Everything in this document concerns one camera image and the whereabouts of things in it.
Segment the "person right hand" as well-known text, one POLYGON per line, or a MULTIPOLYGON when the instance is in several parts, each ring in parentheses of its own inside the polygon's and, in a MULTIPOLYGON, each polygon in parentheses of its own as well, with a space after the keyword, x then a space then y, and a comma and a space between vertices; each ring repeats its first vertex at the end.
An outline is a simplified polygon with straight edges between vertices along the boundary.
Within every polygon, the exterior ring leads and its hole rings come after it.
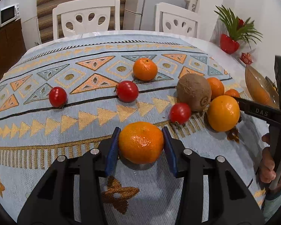
MULTIPOLYGON (((270 154, 270 149, 268 147, 264 148, 262 151, 262 160, 259 167, 259 178, 263 183, 270 183, 275 180, 276 172, 274 171, 275 162, 270 154)), ((277 193, 281 190, 281 177, 277 184, 277 187, 273 190, 277 193)))

